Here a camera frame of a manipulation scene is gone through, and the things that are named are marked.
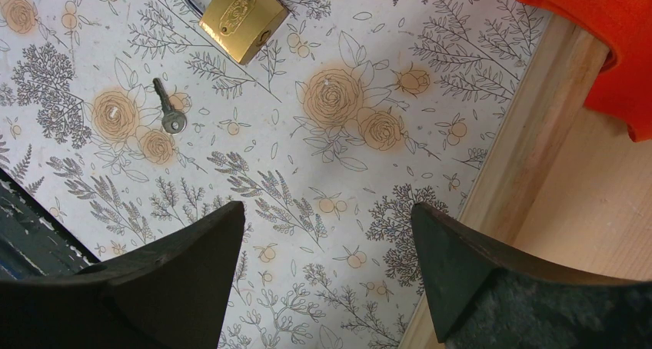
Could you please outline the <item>brass padlock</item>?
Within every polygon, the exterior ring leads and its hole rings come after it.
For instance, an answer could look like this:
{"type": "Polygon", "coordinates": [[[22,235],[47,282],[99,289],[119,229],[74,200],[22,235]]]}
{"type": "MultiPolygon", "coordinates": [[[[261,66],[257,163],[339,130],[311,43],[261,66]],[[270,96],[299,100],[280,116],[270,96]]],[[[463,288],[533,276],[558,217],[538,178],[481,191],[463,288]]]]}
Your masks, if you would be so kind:
{"type": "Polygon", "coordinates": [[[183,0],[199,18],[199,26],[239,65],[248,64],[288,17],[278,0],[211,0],[200,9],[183,0]]]}

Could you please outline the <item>small silver key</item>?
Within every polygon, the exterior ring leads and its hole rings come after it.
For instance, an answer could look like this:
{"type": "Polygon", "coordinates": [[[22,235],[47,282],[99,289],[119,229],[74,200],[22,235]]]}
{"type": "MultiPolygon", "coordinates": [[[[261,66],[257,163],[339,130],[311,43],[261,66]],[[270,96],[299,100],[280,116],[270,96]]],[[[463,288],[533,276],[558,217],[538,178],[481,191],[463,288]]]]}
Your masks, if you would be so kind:
{"type": "Polygon", "coordinates": [[[154,90],[161,101],[161,126],[168,134],[176,135],[183,132],[187,126],[187,118],[182,111],[177,110],[159,78],[152,80],[154,90]]]}

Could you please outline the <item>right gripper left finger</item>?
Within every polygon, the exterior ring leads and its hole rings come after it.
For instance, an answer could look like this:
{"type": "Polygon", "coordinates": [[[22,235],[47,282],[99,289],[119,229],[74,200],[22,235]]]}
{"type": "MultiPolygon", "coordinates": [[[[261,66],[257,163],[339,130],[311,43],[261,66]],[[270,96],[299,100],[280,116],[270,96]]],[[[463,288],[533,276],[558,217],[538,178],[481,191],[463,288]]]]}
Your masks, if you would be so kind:
{"type": "Polygon", "coordinates": [[[245,226],[232,201],[77,274],[1,283],[3,348],[216,348],[245,226]]]}

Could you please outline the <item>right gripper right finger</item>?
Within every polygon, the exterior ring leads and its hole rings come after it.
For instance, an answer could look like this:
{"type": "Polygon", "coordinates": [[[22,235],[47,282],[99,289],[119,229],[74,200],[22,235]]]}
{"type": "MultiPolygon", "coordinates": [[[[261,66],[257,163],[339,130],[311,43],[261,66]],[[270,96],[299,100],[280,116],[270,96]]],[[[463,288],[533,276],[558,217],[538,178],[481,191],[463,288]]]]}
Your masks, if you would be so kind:
{"type": "Polygon", "coordinates": [[[651,283],[535,257],[418,203],[411,227],[448,348],[649,348],[651,283]]]}

